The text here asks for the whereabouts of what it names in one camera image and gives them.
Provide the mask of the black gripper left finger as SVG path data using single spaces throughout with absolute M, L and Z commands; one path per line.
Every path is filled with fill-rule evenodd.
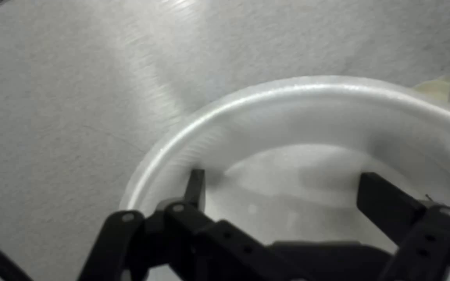
M 167 265 L 181 281 L 267 281 L 259 247 L 226 222 L 200 211 L 205 172 L 192 170 L 184 195 L 151 215 L 117 211 L 105 222 L 78 281 L 148 281 Z

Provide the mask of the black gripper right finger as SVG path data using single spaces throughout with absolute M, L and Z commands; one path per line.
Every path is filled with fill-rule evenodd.
M 373 172 L 359 175 L 356 206 L 397 245 L 380 281 L 447 279 L 450 206 L 415 200 Z

